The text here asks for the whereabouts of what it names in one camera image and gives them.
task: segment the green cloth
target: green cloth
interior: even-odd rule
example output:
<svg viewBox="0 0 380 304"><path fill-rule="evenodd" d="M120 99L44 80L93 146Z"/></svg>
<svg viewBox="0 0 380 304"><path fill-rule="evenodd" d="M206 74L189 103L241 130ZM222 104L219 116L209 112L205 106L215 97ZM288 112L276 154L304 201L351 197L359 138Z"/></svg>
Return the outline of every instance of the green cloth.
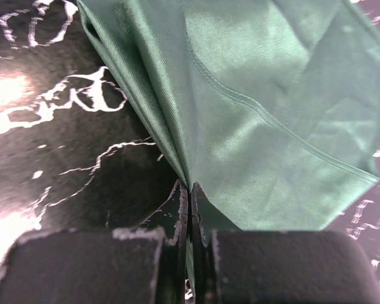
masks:
<svg viewBox="0 0 380 304"><path fill-rule="evenodd" d="M349 1L79 8L171 166L238 227L322 229L378 181L380 36Z"/></svg>

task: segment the stitching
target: stitching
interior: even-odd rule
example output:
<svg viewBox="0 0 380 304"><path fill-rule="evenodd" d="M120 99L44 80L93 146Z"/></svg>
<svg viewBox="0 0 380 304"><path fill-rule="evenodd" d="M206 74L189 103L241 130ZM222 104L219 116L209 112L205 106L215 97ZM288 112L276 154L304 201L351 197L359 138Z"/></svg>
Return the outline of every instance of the stitching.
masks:
<svg viewBox="0 0 380 304"><path fill-rule="evenodd" d="M354 166L352 165L349 165L347 163L343 163L342 161L330 156L330 155L327 155L325 153L323 153L322 151L318 150L317 148L311 146L309 143L305 142L303 139L301 139L300 137L298 137L293 131L289 130L285 125L283 125L282 123L280 123L277 119L275 119L271 114L267 113L267 111L263 108L263 106L258 103L257 101L255 101L253 98L247 96L247 95L244 95L244 94L241 94L239 92L236 92L228 87L225 87L224 85L222 85L217 79L215 79L215 77L204 67L204 65L202 64L202 62L199 61L199 59L197 58L197 55L194 53L191 45L190 45L190 42L189 42L189 36L188 36L188 33L187 33L187 29L186 29L186 43L187 43L187 48L189 50L189 53L190 53L190 57L191 57L191 60L192 62L194 63L194 65L196 66L196 68L198 69L198 71L200 72L200 74L218 91L220 92L221 94L223 94L224 96L227 96L228 98L232 99L232 100L236 100L236 101L239 101L241 104L249 107L249 108L252 108L253 110L256 111L256 114L258 114L262 120L264 122L266 122L267 124L273 126L274 128L276 128L277 130L285 133L288 137L290 137L296 144L298 144L299 146L301 146L303 149L305 149L307 152L309 152L311 155L314 155L315 157L319 158L320 160L323 160L324 162L330 164L330 165L333 165L335 167L338 167L340 168L341 170L344 170L344 171L347 171L349 173L352 173L358 177L361 177L369 182L375 182L377 181L377 178L375 179L370 179L370 177L372 176L372 174L368 173L368 172L364 172L364 171L361 171L360 169L358 168L355 168ZM200 68L202 68L204 70L204 72L214 81L214 83L216 83L219 87L222 88L223 91L221 91L218 87L216 87L213 82L208 78L206 77L205 73L203 73L203 71L201 71ZM249 104L249 103L246 103L245 101L241 100L241 99L238 99L238 98L235 98L234 96L231 96L231 95L228 95L227 93L225 93L224 91L229 91L235 95L238 95L238 96L241 96L243 98L246 98L246 99L249 99L250 101L252 101L253 103L255 103L258 108L255 108L252 104Z"/></svg>

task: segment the dark tabletop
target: dark tabletop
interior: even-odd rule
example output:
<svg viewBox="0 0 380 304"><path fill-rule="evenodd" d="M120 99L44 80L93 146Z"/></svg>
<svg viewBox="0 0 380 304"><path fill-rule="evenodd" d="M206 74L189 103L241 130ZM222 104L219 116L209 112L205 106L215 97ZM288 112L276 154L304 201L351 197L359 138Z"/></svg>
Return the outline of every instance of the dark tabletop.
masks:
<svg viewBox="0 0 380 304"><path fill-rule="evenodd" d="M357 2L380 28L380 0ZM137 225L176 179L75 2L0 0L0 262L31 229ZM365 248L380 281L380 183L329 229Z"/></svg>

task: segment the black marble surface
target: black marble surface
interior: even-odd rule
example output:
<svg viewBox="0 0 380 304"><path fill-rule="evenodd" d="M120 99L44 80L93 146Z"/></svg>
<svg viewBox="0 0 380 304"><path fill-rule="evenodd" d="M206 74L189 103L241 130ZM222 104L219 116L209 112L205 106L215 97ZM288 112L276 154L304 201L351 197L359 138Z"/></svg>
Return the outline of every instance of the black marble surface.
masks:
<svg viewBox="0 0 380 304"><path fill-rule="evenodd" d="M380 0L355 2L380 28ZM0 263L31 229L137 225L176 179L74 0L0 1ZM380 183L329 229L365 248L380 281Z"/></svg>

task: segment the folded cloth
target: folded cloth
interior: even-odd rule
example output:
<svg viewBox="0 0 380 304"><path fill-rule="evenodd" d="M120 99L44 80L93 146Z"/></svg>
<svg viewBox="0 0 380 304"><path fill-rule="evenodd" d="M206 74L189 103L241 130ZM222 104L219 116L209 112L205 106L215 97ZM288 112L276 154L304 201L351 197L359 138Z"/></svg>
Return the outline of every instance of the folded cloth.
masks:
<svg viewBox="0 0 380 304"><path fill-rule="evenodd" d="M241 229L322 229L378 181L380 35L349 1L79 8L179 177Z"/></svg>

